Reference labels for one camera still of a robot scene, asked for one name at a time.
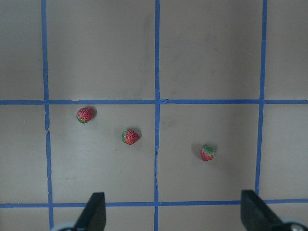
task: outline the gray surface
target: gray surface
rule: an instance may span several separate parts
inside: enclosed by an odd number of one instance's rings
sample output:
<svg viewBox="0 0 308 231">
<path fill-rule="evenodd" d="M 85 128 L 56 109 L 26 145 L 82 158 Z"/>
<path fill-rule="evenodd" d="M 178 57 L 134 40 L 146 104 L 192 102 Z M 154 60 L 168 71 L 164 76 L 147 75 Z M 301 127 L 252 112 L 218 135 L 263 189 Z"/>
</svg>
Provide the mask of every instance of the gray surface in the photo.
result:
<svg viewBox="0 0 308 231">
<path fill-rule="evenodd" d="M 76 220 L 82 208 L 55 208 L 54 222 L 60 224 Z M 104 231 L 151 231 L 153 207 L 107 207 L 107 223 Z"/>
<path fill-rule="evenodd" d="M 42 100 L 40 0 L 0 1 L 0 100 Z"/>
<path fill-rule="evenodd" d="M 160 231 L 244 231 L 239 205 L 160 207 Z"/>
<path fill-rule="evenodd" d="M 51 99 L 153 99 L 154 1 L 47 1 Z"/>
<path fill-rule="evenodd" d="M 154 200 L 154 105 L 97 105 L 87 124 L 76 119 L 83 105 L 52 105 L 53 201 L 84 203 L 104 191 L 108 202 Z M 132 128 L 142 135 L 122 142 Z"/>
<path fill-rule="evenodd" d="M 0 203 L 46 203 L 43 106 L 0 106 Z"/>
<path fill-rule="evenodd" d="M 307 203 L 272 204 L 269 207 L 282 219 L 288 218 L 308 226 Z"/>
<path fill-rule="evenodd" d="M 162 105 L 161 201 L 239 200 L 255 185 L 257 105 Z M 203 145 L 217 148 L 202 161 Z"/>
<path fill-rule="evenodd" d="M 164 99 L 259 98 L 262 1 L 161 1 Z"/>
<path fill-rule="evenodd" d="M 154 99 L 154 0 L 47 0 L 51 99 Z M 258 99 L 262 1 L 162 0 L 160 88 L 168 99 Z M 42 100 L 40 0 L 0 1 L 0 100 Z M 305 0 L 268 1 L 267 99 L 307 99 Z M 55 203 L 154 201 L 154 105 L 52 105 Z M 46 203 L 43 106 L 0 106 L 0 203 Z M 308 198 L 307 105 L 266 105 L 260 194 Z M 258 105 L 162 105 L 161 201 L 238 200 L 255 186 Z M 133 146 L 126 128 L 141 131 Z M 217 147 L 203 162 L 199 149 Z M 307 203 L 270 205 L 308 223 Z M 82 208 L 55 208 L 54 221 Z M 238 205 L 160 207 L 160 231 L 243 230 Z M 153 207 L 108 207 L 107 229 L 153 230 Z M 0 230 L 48 230 L 48 209 L 0 209 Z"/>
<path fill-rule="evenodd" d="M 2 231 L 49 230 L 47 208 L 0 208 Z"/>
<path fill-rule="evenodd" d="M 264 199 L 308 197 L 307 118 L 307 105 L 266 105 L 260 176 Z"/>
<path fill-rule="evenodd" d="M 268 99 L 308 99 L 307 12 L 306 0 L 269 1 L 265 85 Z"/>
</svg>

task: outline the blue tape line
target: blue tape line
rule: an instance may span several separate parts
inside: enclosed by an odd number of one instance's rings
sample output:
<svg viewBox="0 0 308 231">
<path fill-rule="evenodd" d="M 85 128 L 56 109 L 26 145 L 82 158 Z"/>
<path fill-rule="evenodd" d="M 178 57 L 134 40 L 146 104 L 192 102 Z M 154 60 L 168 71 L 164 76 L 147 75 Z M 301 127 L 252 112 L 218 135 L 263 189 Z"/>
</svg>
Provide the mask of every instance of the blue tape line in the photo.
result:
<svg viewBox="0 0 308 231">
<path fill-rule="evenodd" d="M 0 208 L 48 208 L 48 204 L 0 204 Z"/>
<path fill-rule="evenodd" d="M 265 100 L 265 104 L 308 104 L 308 100 Z"/>
<path fill-rule="evenodd" d="M 241 201 L 169 201 L 160 206 L 192 206 L 192 205 L 240 205 Z"/>
<path fill-rule="evenodd" d="M 42 48 L 43 48 L 43 78 L 44 78 L 44 100 L 49 100 L 48 92 L 48 61 L 47 61 L 47 17 L 46 0 L 41 0 L 42 16 Z"/>
<path fill-rule="evenodd" d="M 257 140 L 257 162 L 255 192 L 259 195 L 260 190 L 260 170 L 262 154 L 262 134 L 263 134 L 263 112 L 264 112 L 264 92 L 265 92 L 265 63 L 266 63 L 266 24 L 267 24 L 267 0 L 263 0 L 262 9 L 262 42 L 261 42 L 261 74 L 260 74 L 260 104 Z"/>
<path fill-rule="evenodd" d="M 308 198 L 264 200 L 266 204 L 299 204 L 308 203 Z M 241 201 L 167 201 L 159 202 L 158 206 L 198 206 L 198 205 L 240 205 Z M 85 207 L 86 203 L 55 203 L 53 208 Z M 153 207 L 155 202 L 108 202 L 106 207 Z M 42 204 L 0 204 L 0 208 L 49 208 Z"/>
<path fill-rule="evenodd" d="M 43 100 L 0 100 L 0 105 L 44 105 Z"/>
<path fill-rule="evenodd" d="M 49 104 L 155 104 L 155 100 L 49 100 Z"/>
<path fill-rule="evenodd" d="M 260 100 L 161 100 L 160 104 L 259 104 Z M 156 100 L 49 100 L 49 104 L 155 104 Z M 0 100 L 0 105 L 45 105 L 43 100 Z M 308 104 L 308 100 L 264 100 L 264 104 Z"/>
<path fill-rule="evenodd" d="M 155 0 L 155 161 L 154 161 L 154 231 L 159 226 L 159 191 L 158 191 L 158 150 L 160 123 L 160 84 L 159 84 L 159 39 L 160 39 L 160 0 Z"/>
<path fill-rule="evenodd" d="M 260 100 L 161 100 L 162 104 L 259 104 Z"/>
<path fill-rule="evenodd" d="M 44 81 L 44 101 L 45 101 L 45 130 L 46 133 L 46 161 L 47 161 L 47 188 L 48 188 L 48 212 L 49 228 L 53 227 L 53 207 L 52 207 L 52 184 L 51 184 L 51 144 L 49 133 L 49 92 L 48 92 L 48 60 L 47 60 L 47 12 L 46 0 L 41 0 L 42 17 L 42 49 L 43 49 L 43 81 Z"/>
<path fill-rule="evenodd" d="M 308 198 L 303 199 L 278 199 L 278 200 L 264 200 L 266 204 L 295 204 L 308 203 Z"/>
<path fill-rule="evenodd" d="M 46 161 L 47 161 L 47 189 L 48 189 L 48 205 L 49 205 L 49 225 L 53 227 L 53 202 L 52 202 L 52 183 L 51 183 L 51 144 L 50 132 L 46 134 Z"/>
</svg>

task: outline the red strawberry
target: red strawberry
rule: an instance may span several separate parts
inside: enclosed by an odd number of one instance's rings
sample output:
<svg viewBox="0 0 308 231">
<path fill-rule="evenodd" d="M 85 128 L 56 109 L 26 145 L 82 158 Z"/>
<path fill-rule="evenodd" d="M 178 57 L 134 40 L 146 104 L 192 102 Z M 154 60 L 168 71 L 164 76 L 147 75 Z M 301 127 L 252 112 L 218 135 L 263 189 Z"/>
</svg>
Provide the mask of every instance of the red strawberry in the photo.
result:
<svg viewBox="0 0 308 231">
<path fill-rule="evenodd" d="M 215 150 L 214 148 L 204 146 L 200 150 L 200 154 L 201 154 L 201 158 L 203 159 L 203 161 L 209 161 L 214 158 Z"/>
<path fill-rule="evenodd" d="M 122 141 L 129 145 L 134 144 L 137 140 L 140 139 L 140 136 L 131 129 L 127 129 L 122 133 Z"/>
<path fill-rule="evenodd" d="M 88 123 L 93 117 L 93 108 L 92 107 L 86 107 L 81 108 L 77 112 L 76 118 L 78 121 L 82 124 Z"/>
</svg>

